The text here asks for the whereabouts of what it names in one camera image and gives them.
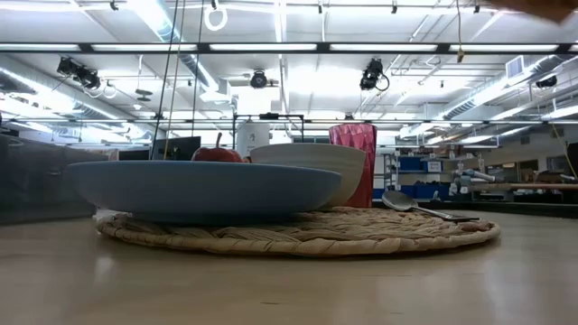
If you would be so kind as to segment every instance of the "table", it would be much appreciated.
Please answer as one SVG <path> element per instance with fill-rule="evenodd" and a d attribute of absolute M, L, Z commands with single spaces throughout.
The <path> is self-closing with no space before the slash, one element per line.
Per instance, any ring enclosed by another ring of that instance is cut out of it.
<path fill-rule="evenodd" d="M 578 220 L 459 211 L 503 238 L 443 254 L 193 254 L 91 219 L 0 227 L 0 324 L 574 324 Z"/>

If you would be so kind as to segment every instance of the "blue bowl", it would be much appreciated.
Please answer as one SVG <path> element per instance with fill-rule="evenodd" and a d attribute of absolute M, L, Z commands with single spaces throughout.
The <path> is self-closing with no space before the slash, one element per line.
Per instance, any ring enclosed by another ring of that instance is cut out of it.
<path fill-rule="evenodd" d="M 181 223 L 315 210 L 341 180 L 336 172 L 233 162 L 82 162 L 65 174 L 98 207 Z"/>

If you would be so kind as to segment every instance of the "ceiling beam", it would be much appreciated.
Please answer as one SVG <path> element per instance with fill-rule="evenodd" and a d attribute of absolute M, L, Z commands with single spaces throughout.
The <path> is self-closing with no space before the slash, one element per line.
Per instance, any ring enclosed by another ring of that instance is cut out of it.
<path fill-rule="evenodd" d="M 0 53 L 59 54 L 412 54 L 456 55 L 459 45 L 448 42 L 183 42 L 73 43 L 0 42 Z M 463 43 L 466 55 L 578 54 L 574 43 Z"/>

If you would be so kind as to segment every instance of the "spoon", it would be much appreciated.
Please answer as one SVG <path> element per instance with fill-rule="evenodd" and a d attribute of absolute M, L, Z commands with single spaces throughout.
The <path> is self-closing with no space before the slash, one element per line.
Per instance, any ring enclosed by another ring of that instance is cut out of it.
<path fill-rule="evenodd" d="M 417 202 L 412 199 L 411 197 L 405 195 L 404 193 L 396 190 L 388 190 L 383 193 L 381 200 L 385 205 L 390 207 L 391 209 L 397 211 L 409 211 L 411 209 L 416 209 L 422 212 L 425 212 L 429 215 L 436 216 L 437 218 L 441 218 L 445 221 L 452 221 L 452 222 L 468 222 L 468 221 L 475 221 L 480 220 L 480 218 L 470 218 L 470 217 L 455 217 L 451 214 L 434 211 L 430 209 L 421 208 L 417 205 Z"/>

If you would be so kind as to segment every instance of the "round woven mat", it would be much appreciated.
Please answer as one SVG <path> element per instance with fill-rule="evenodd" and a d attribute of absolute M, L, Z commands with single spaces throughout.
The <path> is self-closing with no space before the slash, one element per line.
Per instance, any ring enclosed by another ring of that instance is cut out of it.
<path fill-rule="evenodd" d="M 499 236 L 489 221 L 455 224 L 421 213 L 335 208 L 290 223 L 250 227 L 167 227 L 120 213 L 97 223 L 129 243 L 237 255 L 383 255 L 478 244 Z"/>

